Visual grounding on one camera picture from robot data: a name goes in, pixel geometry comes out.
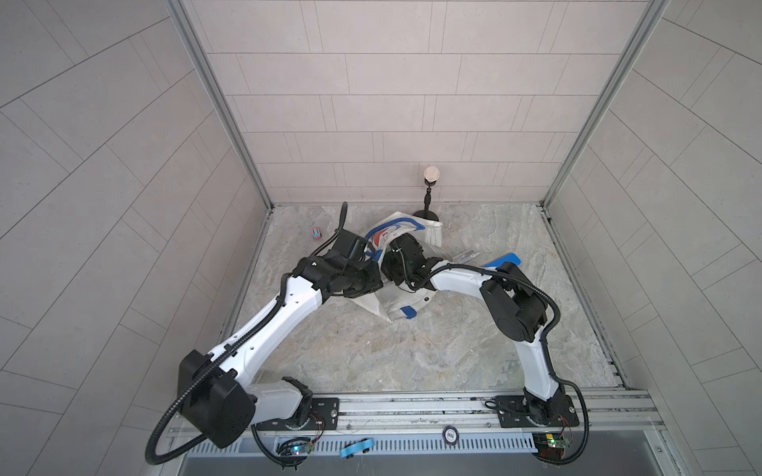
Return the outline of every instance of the white bag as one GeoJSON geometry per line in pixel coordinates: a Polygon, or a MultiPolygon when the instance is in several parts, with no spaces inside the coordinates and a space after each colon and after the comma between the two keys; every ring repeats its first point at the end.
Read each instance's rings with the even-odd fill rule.
{"type": "MultiPolygon", "coordinates": [[[[440,246],[442,245],[442,222],[425,220],[417,216],[407,215],[402,212],[394,212],[381,222],[376,223],[366,234],[365,239],[370,241],[376,249],[373,254],[379,267],[387,252],[387,246],[395,238],[410,233],[424,249],[426,257],[439,256],[448,258],[440,246]]],[[[381,317],[384,321],[392,322],[401,318],[411,319],[418,311],[425,307],[436,294],[430,289],[419,289],[410,292],[405,283],[400,287],[389,281],[382,273],[383,288],[373,294],[366,294],[352,299],[361,308],[366,309],[381,317]]]]}

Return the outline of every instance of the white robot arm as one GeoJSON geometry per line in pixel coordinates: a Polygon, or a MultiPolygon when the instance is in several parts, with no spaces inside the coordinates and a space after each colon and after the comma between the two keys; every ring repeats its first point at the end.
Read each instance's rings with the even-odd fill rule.
{"type": "Polygon", "coordinates": [[[224,448],[253,423],[281,419],[293,426],[309,417],[312,392],[295,379],[248,387],[272,351],[307,315],[331,296],[354,298],[382,287],[381,272],[396,285],[454,291],[484,300],[498,329],[514,342],[524,373],[527,415],[546,425],[559,414],[565,394],[553,370],[547,333],[560,319],[554,301],[537,289],[513,264],[478,268],[425,257],[408,234],[390,244],[383,265],[367,257],[370,243],[343,229],[346,203],[337,231],[296,268],[283,275],[280,292],[249,322],[206,355],[191,351],[181,362],[178,399],[149,437],[146,461],[161,464],[204,439],[224,448]],[[328,245],[333,248],[320,255],[328,245]],[[546,309],[552,309],[552,318],[546,309]],[[156,455],[158,438],[177,411],[202,435],[164,455],[156,455]]]}

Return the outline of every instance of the wire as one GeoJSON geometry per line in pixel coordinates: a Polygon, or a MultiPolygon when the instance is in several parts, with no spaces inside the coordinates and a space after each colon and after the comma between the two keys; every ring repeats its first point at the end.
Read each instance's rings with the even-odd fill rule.
{"type": "Polygon", "coordinates": [[[170,452],[166,452],[163,455],[156,454],[156,446],[158,445],[158,440],[161,438],[162,433],[164,433],[164,430],[167,428],[167,425],[169,425],[169,420],[171,420],[174,414],[180,410],[183,402],[185,402],[185,400],[191,395],[193,390],[201,385],[201,383],[204,382],[207,377],[209,377],[209,375],[214,372],[214,370],[218,369],[219,366],[222,365],[222,363],[225,362],[228,357],[230,357],[244,343],[246,343],[247,340],[251,339],[257,332],[261,331],[264,326],[268,325],[270,321],[272,321],[275,317],[275,314],[277,314],[278,311],[286,305],[286,290],[289,277],[291,277],[291,273],[286,273],[280,278],[280,293],[275,298],[275,304],[273,305],[273,308],[270,310],[270,312],[267,313],[264,319],[249,329],[249,331],[243,334],[236,342],[232,343],[232,345],[228,347],[225,352],[221,353],[217,359],[212,361],[211,364],[201,370],[198,376],[193,379],[193,381],[188,384],[188,386],[178,395],[178,398],[172,402],[171,405],[169,405],[169,408],[167,408],[162,417],[159,419],[156,427],[153,429],[151,435],[148,438],[148,442],[146,443],[146,462],[149,465],[161,465],[167,461],[175,459],[179,455],[182,455],[189,449],[193,448],[195,445],[198,445],[207,439],[205,435],[199,435],[196,438],[193,438],[191,441],[180,446],[179,448],[171,450],[170,452]]]}

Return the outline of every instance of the metal plate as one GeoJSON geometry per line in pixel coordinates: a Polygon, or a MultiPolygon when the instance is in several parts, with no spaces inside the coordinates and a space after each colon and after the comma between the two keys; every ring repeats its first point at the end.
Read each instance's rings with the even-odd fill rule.
{"type": "MultiPolygon", "coordinates": [[[[312,399],[312,411],[323,417],[325,422],[324,430],[336,430],[336,423],[338,421],[338,398],[313,398],[312,399]],[[331,411],[336,410],[335,417],[331,416],[331,411]]],[[[312,418],[307,420],[307,423],[299,431],[315,431],[318,429],[318,424],[312,418]]],[[[290,431],[294,429],[289,428],[285,424],[285,420],[268,420],[262,423],[257,423],[257,430],[260,431],[290,431]]]]}
{"type": "MultiPolygon", "coordinates": [[[[498,395],[495,397],[495,402],[501,406],[512,408],[515,411],[524,412],[525,410],[523,399],[524,397],[521,395],[498,395]]],[[[575,409],[574,403],[572,403],[572,398],[568,395],[564,395],[564,402],[565,404],[561,410],[561,416],[558,417],[556,421],[551,422],[548,426],[558,428],[564,426],[564,423],[561,421],[561,417],[566,419],[568,426],[579,426],[579,417],[577,416],[577,411],[575,409]]],[[[518,417],[508,412],[504,412],[503,414],[498,412],[498,419],[500,420],[501,428],[521,428],[527,426],[535,426],[534,423],[529,420],[529,418],[518,417]]],[[[547,426],[538,426],[537,428],[547,428],[547,426]]]]}

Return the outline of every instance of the black cable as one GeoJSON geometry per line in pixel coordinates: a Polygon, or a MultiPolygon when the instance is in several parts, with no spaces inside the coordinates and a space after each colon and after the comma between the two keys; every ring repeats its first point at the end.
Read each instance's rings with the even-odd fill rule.
{"type": "Polygon", "coordinates": [[[193,438],[190,442],[185,443],[183,446],[180,446],[179,448],[173,449],[170,452],[166,452],[163,455],[157,455],[156,454],[156,446],[158,445],[158,440],[161,438],[162,433],[164,433],[164,430],[166,429],[167,425],[169,424],[169,420],[172,419],[174,414],[180,410],[180,407],[182,407],[183,402],[188,398],[188,396],[193,392],[193,390],[198,387],[201,382],[207,379],[211,373],[219,368],[219,366],[227,360],[228,357],[230,357],[231,354],[233,354],[238,348],[240,348],[244,343],[246,343],[247,340],[251,339],[257,332],[261,331],[264,326],[270,323],[272,319],[275,317],[275,314],[278,313],[280,308],[286,305],[286,287],[288,283],[288,279],[291,276],[291,273],[286,273],[280,278],[280,293],[275,298],[275,305],[270,310],[270,312],[267,313],[267,315],[259,321],[254,327],[249,329],[246,334],[243,334],[240,339],[238,339],[236,342],[234,342],[228,349],[221,353],[219,357],[217,357],[216,360],[212,361],[211,364],[208,365],[204,370],[202,370],[198,377],[193,379],[193,381],[188,384],[188,386],[178,395],[177,400],[172,402],[172,404],[167,408],[166,412],[162,415],[162,417],[159,419],[158,423],[156,424],[156,427],[153,429],[153,432],[151,432],[151,436],[148,438],[148,442],[146,443],[146,462],[149,465],[161,465],[163,463],[166,463],[167,461],[170,461],[172,459],[177,458],[179,455],[182,455],[189,449],[193,448],[195,445],[199,444],[200,442],[207,439],[204,435],[199,435],[196,438],[193,438]]]}
{"type": "Polygon", "coordinates": [[[338,228],[334,231],[334,234],[331,235],[331,237],[323,244],[318,246],[311,254],[310,256],[317,256],[318,253],[325,250],[331,243],[333,243],[336,240],[336,237],[338,237],[338,233],[344,229],[344,222],[347,221],[347,209],[349,208],[349,204],[347,202],[344,202],[341,204],[341,213],[339,213],[338,216],[338,228]]]}
{"type": "Polygon", "coordinates": [[[479,274],[484,274],[487,276],[495,276],[498,278],[502,278],[507,281],[511,281],[512,283],[516,283],[519,286],[522,286],[524,288],[530,289],[534,291],[535,294],[537,294],[537,297],[542,301],[545,305],[548,305],[551,310],[553,311],[553,320],[546,324],[546,326],[543,328],[543,332],[539,335],[539,341],[540,345],[543,348],[543,354],[545,356],[546,364],[548,365],[548,374],[560,385],[568,385],[572,387],[575,390],[575,393],[577,394],[577,398],[579,399],[579,404],[582,409],[582,419],[584,420],[584,432],[582,434],[582,442],[580,443],[579,448],[577,448],[577,451],[568,458],[562,458],[558,461],[543,458],[542,456],[535,455],[535,458],[539,459],[541,462],[545,463],[551,463],[553,465],[567,465],[573,461],[575,461],[577,458],[579,458],[582,455],[582,452],[584,451],[585,447],[588,445],[588,437],[590,436],[590,421],[588,420],[588,406],[584,402],[584,398],[582,397],[582,390],[579,389],[577,384],[575,384],[572,381],[564,380],[558,377],[555,374],[555,370],[553,368],[553,362],[550,359],[550,351],[548,350],[548,341],[547,336],[548,333],[559,323],[561,320],[561,309],[559,308],[559,305],[553,301],[553,299],[548,296],[544,291],[542,291],[540,288],[532,284],[531,282],[521,279],[520,277],[516,277],[513,275],[510,275],[508,273],[505,273],[504,271],[500,270],[486,270],[485,268],[480,268],[476,266],[471,266],[469,264],[454,264],[449,263],[445,264],[442,267],[438,267],[436,270],[431,271],[421,282],[417,284],[415,287],[411,287],[411,289],[418,291],[420,288],[422,288],[426,283],[428,283],[431,278],[436,276],[438,273],[441,273],[445,270],[469,270],[474,271],[479,274]]]}

